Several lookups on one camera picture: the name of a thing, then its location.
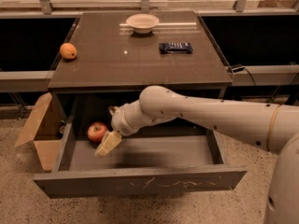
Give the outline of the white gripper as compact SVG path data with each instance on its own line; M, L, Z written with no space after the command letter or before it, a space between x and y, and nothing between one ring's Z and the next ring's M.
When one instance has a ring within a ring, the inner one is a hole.
M101 144L94 152L96 157L106 156L121 143L122 136L130 136L146 126L138 101L122 106L110 105L107 109L112 116L111 127L114 131L104 134Z

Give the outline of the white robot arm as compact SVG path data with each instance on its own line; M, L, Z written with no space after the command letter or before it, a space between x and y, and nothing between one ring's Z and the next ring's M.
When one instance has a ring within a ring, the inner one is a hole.
M95 155L106 156L124 136L173 119L185 119L236 140L276 152L265 224L299 224L299 107L224 101L149 86L139 98L112 109L112 130Z

